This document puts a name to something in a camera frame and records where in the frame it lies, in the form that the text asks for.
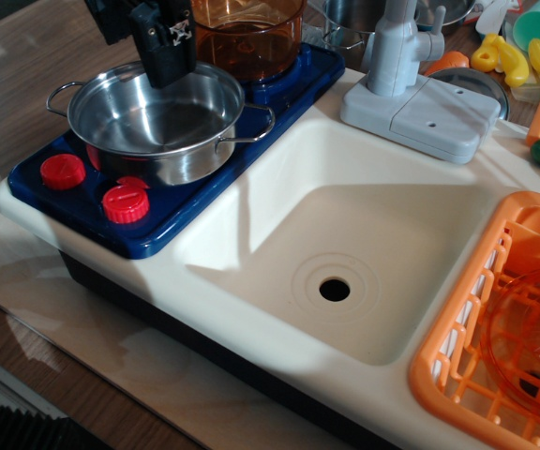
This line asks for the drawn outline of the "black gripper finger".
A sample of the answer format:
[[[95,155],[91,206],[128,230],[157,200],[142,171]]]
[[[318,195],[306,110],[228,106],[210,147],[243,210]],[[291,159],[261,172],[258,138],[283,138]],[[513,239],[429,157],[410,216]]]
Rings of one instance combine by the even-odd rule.
[[[190,3],[140,3],[128,20],[153,88],[165,88],[195,70],[196,25]]]
[[[131,35],[128,16],[133,6],[129,1],[85,0],[84,3],[108,45]]]

